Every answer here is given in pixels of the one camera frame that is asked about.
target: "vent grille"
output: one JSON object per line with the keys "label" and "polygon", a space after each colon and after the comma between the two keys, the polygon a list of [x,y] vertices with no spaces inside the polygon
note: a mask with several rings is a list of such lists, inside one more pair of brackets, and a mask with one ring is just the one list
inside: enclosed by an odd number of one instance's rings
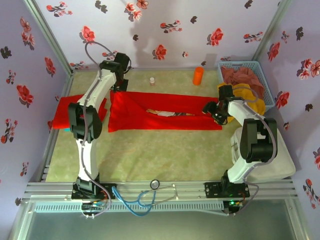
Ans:
{"label": "vent grille", "polygon": [[[37,213],[77,213],[81,211],[81,202],[57,202],[47,203],[38,202],[35,206]],[[135,212],[145,212],[146,207],[140,207],[137,204],[132,204],[130,207]],[[222,201],[210,202],[164,202],[152,207],[153,212],[183,212],[183,211],[217,211],[224,209]],[[100,208],[92,208],[93,211],[100,211]],[[125,213],[129,210],[121,202],[113,202],[108,212]]]}

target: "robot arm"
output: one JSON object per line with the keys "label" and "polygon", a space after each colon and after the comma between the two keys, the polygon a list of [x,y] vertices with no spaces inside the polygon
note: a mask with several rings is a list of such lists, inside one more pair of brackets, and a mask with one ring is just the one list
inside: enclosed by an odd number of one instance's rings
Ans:
{"label": "robot arm", "polygon": [[277,145],[277,123],[273,118],[264,118],[255,112],[241,98],[233,95],[231,85],[219,88],[219,102],[209,102],[203,108],[214,120],[224,125],[233,116],[242,125],[240,154],[236,163],[227,170],[222,178],[233,184],[244,182],[246,173],[256,164],[266,163],[272,157],[274,146],[272,139],[260,119],[269,126]]}
{"label": "robot arm", "polygon": [[[93,83],[77,103],[70,103],[68,116],[70,131],[76,139],[79,152],[79,174],[76,179],[77,189],[85,194],[97,195],[100,189],[91,181],[99,183],[99,171],[96,162],[97,138],[102,132],[102,122],[98,109],[110,89],[126,89],[128,81],[124,79],[124,72],[129,63],[129,58],[123,53],[117,53],[114,61],[103,61]],[[83,108],[86,102],[87,138],[85,138],[85,121]]]}

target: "stethoscope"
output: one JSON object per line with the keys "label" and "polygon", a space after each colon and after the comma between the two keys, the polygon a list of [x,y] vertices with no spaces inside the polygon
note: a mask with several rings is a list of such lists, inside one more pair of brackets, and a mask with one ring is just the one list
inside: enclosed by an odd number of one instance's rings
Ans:
{"label": "stethoscope", "polygon": [[[137,217],[143,217],[145,215],[147,215],[153,206],[155,205],[158,205],[158,204],[162,204],[164,202],[167,202],[167,201],[170,201],[170,200],[173,200],[173,199],[178,199],[178,192],[177,192],[177,189],[176,189],[176,186],[174,184],[172,184],[171,186],[164,186],[164,187],[161,187],[159,188],[160,186],[160,182],[157,180],[157,179],[154,179],[150,182],[150,188],[151,190],[148,190],[148,191],[144,191],[142,193],[139,194],[137,200],[135,201],[126,201],[123,199],[123,197],[120,195],[120,193],[118,192],[118,190],[113,186],[112,187],[112,192],[113,194],[115,195],[115,197],[120,201],[122,202],[125,207],[135,216]],[[170,198],[167,198],[165,200],[162,200],[162,201],[157,201],[155,202],[155,199],[156,199],[156,191],[159,191],[159,190],[163,190],[163,189],[168,189],[168,188],[173,188],[174,189],[174,196],[173,197],[170,197]],[[150,204],[143,204],[141,203],[141,198],[148,194],[148,193],[152,193],[153,192],[153,197],[152,197],[152,201]],[[130,204],[138,204],[141,208],[148,208],[146,210],[146,212],[144,213],[137,213],[135,212],[129,205]]]}

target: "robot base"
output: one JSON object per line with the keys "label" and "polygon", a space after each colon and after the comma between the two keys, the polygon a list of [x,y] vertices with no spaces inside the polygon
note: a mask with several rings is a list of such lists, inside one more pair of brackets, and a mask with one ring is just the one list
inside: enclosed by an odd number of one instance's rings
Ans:
{"label": "robot base", "polygon": [[[97,183],[99,183],[101,186],[103,186],[111,196],[111,199],[116,199],[116,196],[112,192],[112,187],[117,187],[117,184],[115,183],[100,183],[99,182],[99,175],[95,179]],[[85,190],[84,188],[81,188],[81,185],[84,184],[86,185],[93,185],[92,187],[94,188],[93,192],[90,192],[88,190]],[[103,200],[105,199],[105,194],[101,191],[101,189],[94,185],[93,182],[87,182],[83,181],[81,179],[77,179],[77,181],[73,184],[72,187],[72,194],[71,194],[71,199],[72,200],[89,200],[89,201],[98,201],[98,200]]]}
{"label": "robot base", "polygon": [[250,197],[248,185],[230,182],[228,171],[225,171],[219,182],[205,182],[204,190],[207,199]]}

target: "red blanket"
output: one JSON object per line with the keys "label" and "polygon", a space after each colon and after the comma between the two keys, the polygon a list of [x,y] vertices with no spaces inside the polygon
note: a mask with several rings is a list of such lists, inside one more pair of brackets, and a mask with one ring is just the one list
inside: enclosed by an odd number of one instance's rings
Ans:
{"label": "red blanket", "polygon": [[[148,130],[221,130],[210,115],[202,113],[215,97],[121,91],[110,92],[109,132],[129,129]],[[194,114],[194,116],[158,116],[147,109]]]}
{"label": "red blanket", "polygon": [[[69,124],[69,114],[68,114],[68,106],[70,103],[76,103],[80,98],[82,98],[83,94],[75,95],[75,96],[64,96],[61,97],[58,107],[56,109],[54,119],[52,121],[52,127],[54,129],[68,129],[70,128]],[[98,115],[101,122],[105,119],[107,114],[107,109],[105,109],[107,99],[104,98],[98,110]]]}

